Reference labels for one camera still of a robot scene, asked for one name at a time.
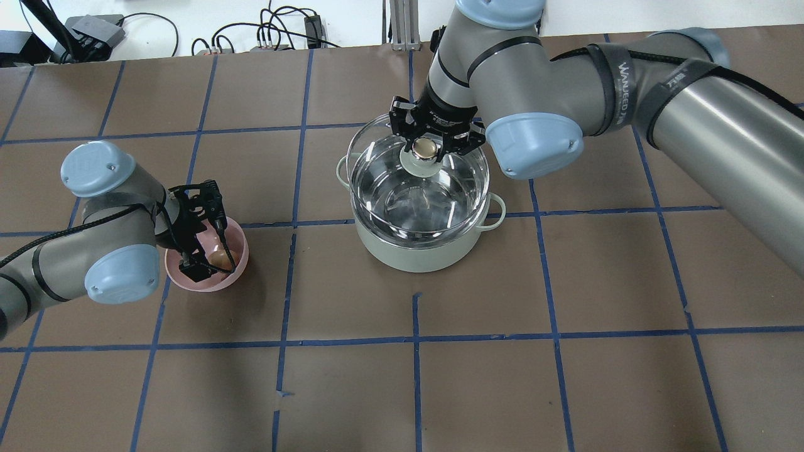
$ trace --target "black cable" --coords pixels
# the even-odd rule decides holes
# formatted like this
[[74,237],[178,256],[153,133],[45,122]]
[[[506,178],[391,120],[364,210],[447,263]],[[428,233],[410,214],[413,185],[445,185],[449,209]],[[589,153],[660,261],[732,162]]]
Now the black cable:
[[101,218],[100,220],[93,221],[92,223],[82,224],[81,226],[75,226],[74,228],[67,228],[67,229],[64,229],[63,231],[54,232],[54,233],[52,233],[50,235],[40,237],[40,238],[32,241],[31,243],[23,246],[22,248],[18,249],[17,251],[14,251],[12,254],[9,254],[5,259],[0,261],[0,269],[5,267],[9,262],[13,261],[17,257],[22,256],[29,249],[33,249],[33,248],[35,248],[35,247],[37,247],[37,246],[39,246],[39,245],[41,245],[41,244],[43,244],[45,242],[48,242],[50,240],[59,239],[61,237],[66,237],[66,236],[71,236],[72,234],[76,234],[78,232],[85,231],[85,230],[90,229],[90,228],[95,228],[96,226],[100,226],[102,224],[106,224],[109,221],[117,220],[118,218],[126,216],[129,213],[134,212],[135,210],[137,210],[139,208],[142,208],[141,204],[134,204],[133,206],[129,206],[129,208],[127,208],[127,209],[125,209],[123,211],[120,211],[118,213],[112,214],[112,215],[107,216],[105,218]]
[[218,35],[218,42],[217,42],[217,44],[218,44],[218,48],[220,49],[221,53],[223,53],[223,51],[224,51],[224,48],[220,46],[220,39],[221,39],[221,38],[226,39],[226,42],[228,42],[228,43],[229,43],[229,47],[232,49],[232,53],[235,53],[235,44],[232,44],[232,40],[231,40],[231,39],[229,39],[229,38],[227,38],[227,37],[226,37],[226,36],[224,36],[224,35]]
[[212,49],[209,47],[209,43],[207,43],[206,39],[204,39],[204,38],[195,38],[195,41],[193,41],[193,44],[190,46],[190,53],[191,54],[195,55],[195,44],[198,43],[198,42],[203,43],[204,47],[206,47],[207,50],[210,53],[212,53]]
[[155,14],[155,13],[134,13],[134,14],[129,14],[129,15],[123,16],[123,18],[121,18],[119,21],[117,21],[117,26],[118,27],[121,26],[123,24],[123,21],[128,19],[128,18],[130,18],[130,17],[143,16],[143,15],[144,16],[154,16],[154,17],[158,17],[158,18],[163,18],[167,22],[169,22],[170,25],[173,26],[173,31],[175,31],[175,33],[176,33],[176,44],[173,46],[173,53],[170,54],[170,56],[176,56],[176,52],[178,51],[178,27],[176,26],[176,24],[172,20],[168,19],[167,17],[165,17],[163,15]]
[[[271,15],[271,17],[269,17],[269,19],[268,19],[268,24],[269,25],[273,23],[274,19],[276,19],[277,21],[279,21],[279,24],[282,25],[282,28],[284,28],[285,31],[289,31],[288,26],[285,25],[285,22],[283,22],[282,19],[279,18],[276,15],[276,13],[271,11],[269,8],[263,8],[263,9],[260,10],[260,23],[265,23],[265,20],[263,19],[263,13],[266,13],[266,12]],[[269,31],[268,31],[268,37],[269,38],[271,37],[271,29],[270,28],[269,28]],[[290,41],[290,44],[289,44],[290,48],[296,50],[296,46],[293,45],[293,40],[290,39],[290,38],[288,38],[288,40]],[[278,43],[277,43],[276,47],[273,48],[274,50],[277,50],[279,48],[279,46],[281,45],[282,33],[279,30],[277,30],[277,41],[278,41]]]
[[[282,11],[282,10],[289,10],[289,11],[286,12],[286,13],[281,13],[280,11]],[[304,12],[304,10],[310,10],[310,8],[297,8],[295,6],[280,6],[273,13],[275,15],[277,15],[277,16],[283,16],[283,15],[292,14],[292,13],[302,13],[304,15],[304,17],[309,17],[310,15],[307,14],[306,12]]]
[[319,37],[317,37],[317,36],[303,35],[302,33],[294,33],[294,32],[292,32],[292,31],[280,30],[280,29],[279,29],[277,26],[275,26],[275,25],[269,25],[269,24],[266,24],[266,23],[263,23],[263,24],[259,24],[259,23],[251,23],[251,22],[236,22],[236,23],[230,23],[230,24],[228,24],[228,25],[224,25],[223,27],[219,28],[219,29],[218,29],[218,31],[216,31],[216,32],[215,32],[215,34],[212,36],[212,38],[213,38],[213,40],[214,40],[215,38],[217,38],[217,37],[218,37],[218,35],[220,34],[220,32],[221,32],[221,31],[226,30],[226,29],[227,29],[227,28],[229,28],[229,27],[238,27],[238,26],[242,26],[242,25],[247,25],[247,26],[250,26],[250,27],[268,27],[268,28],[270,28],[271,30],[279,31],[279,32],[281,32],[281,33],[286,33],[287,35],[300,36],[300,37],[302,37],[302,38],[307,38],[307,39],[315,39],[315,40],[317,40],[319,43],[324,43],[324,44],[329,45],[329,46],[332,46],[332,47],[338,47],[338,48],[340,48],[340,47],[341,47],[341,46],[339,46],[338,44],[331,43],[330,41],[327,41],[327,40],[325,40],[325,39],[321,39],[321,38],[319,38]]
[[[681,64],[687,60],[686,58],[681,58],[678,56],[657,55],[655,53],[645,53],[643,51],[635,51],[635,50],[629,50],[628,53],[631,55],[631,58],[635,58],[637,60],[655,61],[657,63]],[[551,58],[550,61],[563,60],[565,58],[571,58],[573,56],[588,55],[588,54],[589,50],[586,47],[581,47],[571,51],[566,51],[561,55]]]

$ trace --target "egg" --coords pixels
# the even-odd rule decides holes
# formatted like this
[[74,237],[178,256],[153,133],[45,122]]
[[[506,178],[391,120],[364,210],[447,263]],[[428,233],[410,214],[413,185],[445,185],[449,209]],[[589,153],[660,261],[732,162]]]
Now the egg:
[[[235,264],[237,264],[240,261],[240,254],[232,250],[230,250],[230,252],[232,253],[232,259],[234,259]],[[209,260],[209,263],[215,267],[220,267],[221,269],[229,271],[232,270],[232,263],[229,261],[229,256],[226,255],[226,251],[223,249],[213,251],[210,253],[207,259]]]

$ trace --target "grid square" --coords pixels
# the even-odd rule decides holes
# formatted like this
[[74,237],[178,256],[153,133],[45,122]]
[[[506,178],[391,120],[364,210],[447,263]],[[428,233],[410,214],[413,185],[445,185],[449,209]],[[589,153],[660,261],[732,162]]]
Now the grid square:
[[425,450],[566,450],[551,340],[421,344]]
[[411,282],[369,254],[353,224],[299,228],[288,339],[410,336]]
[[603,35],[544,36],[539,39],[550,58],[591,43],[605,42]]
[[0,232],[60,231],[76,197],[59,176],[61,162],[80,142],[4,145],[0,148]]
[[[0,258],[4,258],[38,237],[0,237]],[[34,331],[36,315],[32,315],[22,326],[13,330],[0,341],[0,347],[27,347]]]
[[172,285],[161,343],[279,340],[291,228],[246,229],[248,264],[236,284],[201,294]]
[[97,135],[120,64],[37,66],[7,139]]
[[650,177],[656,187],[658,201],[663,207],[720,206],[703,187],[667,157],[641,137],[642,148],[650,167]]
[[277,348],[160,350],[137,450],[266,450]]
[[297,130],[204,135],[193,183],[218,181],[227,215],[240,224],[290,222],[298,151]]
[[728,449],[804,444],[804,335],[699,336]]
[[653,207],[631,129],[585,138],[583,154],[569,166],[535,179],[539,208],[594,210]]
[[804,280],[728,212],[665,220],[698,328],[804,324]]
[[[299,220],[353,218],[349,190],[334,177],[359,128],[312,129],[305,133],[304,164],[299,188]],[[346,171],[341,171],[346,178]]]
[[[513,180],[506,176],[497,163],[497,156],[491,146],[485,145],[481,150],[489,162],[489,191],[496,193],[505,201],[509,212],[533,212],[531,186],[527,180]],[[491,203],[489,212],[500,212],[497,203]]]
[[127,450],[147,362],[147,351],[32,354],[3,449]]
[[157,179],[165,189],[187,181],[195,137],[126,138],[109,140]]
[[31,68],[3,68],[0,70],[0,137],[6,131],[8,120],[14,112],[19,95]]
[[[429,43],[422,43],[419,51],[413,52],[413,100],[416,100],[425,89],[427,74],[430,72],[430,65],[433,64],[435,55],[430,51]],[[408,93],[397,94],[407,98]]]
[[211,68],[211,58],[126,61],[104,133],[198,129]]
[[654,213],[545,216],[562,331],[687,328]]
[[[36,335],[36,345],[151,343],[166,278],[164,269],[159,273],[159,287],[137,302],[105,305],[83,296],[47,308]],[[33,324],[35,320],[32,317],[28,323]]]
[[19,368],[23,365],[24,353],[0,353],[0,411],[6,414],[11,393],[17,384]]
[[390,45],[316,50],[307,124],[369,122],[408,95],[408,53]]
[[484,232],[458,263],[410,278],[416,291],[422,293],[422,335],[550,331],[532,218],[509,218],[498,229]]
[[412,344],[289,347],[282,389],[277,450],[416,449]]
[[300,125],[307,56],[307,51],[219,56],[204,128]]
[[732,69],[804,102],[804,29],[801,25],[715,30],[731,56]]
[[575,450],[720,450],[686,336],[561,341]]

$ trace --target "black strap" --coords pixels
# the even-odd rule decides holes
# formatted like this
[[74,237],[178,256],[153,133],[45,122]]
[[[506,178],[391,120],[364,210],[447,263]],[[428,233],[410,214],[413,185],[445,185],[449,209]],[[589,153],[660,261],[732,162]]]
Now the black strap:
[[472,80],[472,74],[474,70],[480,66],[480,63],[486,61],[487,58],[494,55],[495,53],[507,49],[509,47],[518,46],[520,44],[539,44],[542,45],[541,40],[535,36],[525,35],[525,36],[516,36],[515,38],[510,38],[502,41],[501,43],[496,43],[495,45],[487,48],[483,53],[481,53],[477,58],[474,59],[472,64],[469,65],[469,70],[466,71],[466,79]]
[[690,84],[706,76],[718,76],[734,83],[742,84],[762,96],[767,97],[795,117],[804,121],[804,111],[778,92],[749,76],[734,72],[717,64],[697,59],[689,59],[676,68],[662,83],[654,85],[642,100],[635,123],[645,130],[646,140],[658,149],[653,139],[653,129],[659,114],[673,98]]
[[608,74],[601,78],[604,81],[606,113],[603,124],[595,135],[619,130],[631,123],[637,108],[634,60],[628,48],[621,44],[589,44],[586,48],[598,74],[601,77],[603,72]]
[[611,125],[611,120],[614,118],[614,102],[616,95],[614,94],[614,78],[609,69],[609,64],[606,62],[603,51],[589,44],[586,48],[589,58],[592,60],[592,65],[597,70],[597,75],[601,78],[601,85],[603,86],[603,122],[597,132],[592,134],[593,137],[602,135]]
[[30,318],[30,316],[31,316],[31,295],[28,293],[27,290],[25,290],[25,287],[23,287],[23,285],[20,284],[19,281],[17,281],[16,279],[13,279],[12,277],[10,277],[10,276],[8,276],[6,274],[3,274],[3,273],[0,273],[0,278],[5,279],[6,281],[10,282],[17,289],[19,289],[20,292],[23,293],[23,297],[25,297],[25,304],[27,305],[27,309],[28,309],[28,311],[25,314],[25,319],[28,320],[28,318]]
[[446,76],[447,76],[447,78],[448,78],[448,79],[452,80],[452,81],[453,81],[455,84],[459,84],[459,85],[461,85],[461,86],[462,86],[462,87],[464,87],[464,88],[468,88],[468,87],[469,87],[469,84],[468,84],[468,83],[466,83],[465,81],[463,81],[463,80],[461,80],[461,79],[457,78],[456,76],[454,76],[454,75],[452,74],[452,72],[450,72],[449,70],[447,70],[447,67],[444,65],[444,62],[443,62],[443,61],[441,61],[441,55],[440,55],[440,54],[436,54],[436,60],[438,60],[438,65],[439,65],[439,66],[441,66],[441,71],[444,73],[444,75],[446,75]]
[[640,130],[645,130],[646,139],[651,146],[656,147],[653,141],[653,128],[658,115],[664,110],[665,105],[670,103],[687,86],[705,77],[718,67],[717,64],[711,61],[690,58],[671,72],[666,79],[655,84],[648,91],[639,105],[639,113],[634,124]]
[[42,252],[42,247],[45,244],[41,244],[40,246],[36,247],[36,251],[34,251],[34,259],[32,262],[33,270],[34,270],[34,277],[36,278],[36,282],[39,283],[39,287],[42,288],[42,291],[47,294],[48,297],[53,298],[57,302],[69,302],[70,300],[67,298],[60,297],[56,292],[54,292],[50,286],[47,285],[45,282],[45,278],[42,277],[42,268],[39,267],[39,254]]

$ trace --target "power adapter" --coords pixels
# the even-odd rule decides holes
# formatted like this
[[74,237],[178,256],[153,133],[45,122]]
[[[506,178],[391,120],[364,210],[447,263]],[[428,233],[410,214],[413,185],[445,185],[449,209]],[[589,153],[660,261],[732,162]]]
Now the power adapter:
[[321,16],[318,14],[304,17],[304,28],[308,36],[307,48],[321,48],[324,44],[321,39],[324,37],[324,23],[321,21]]

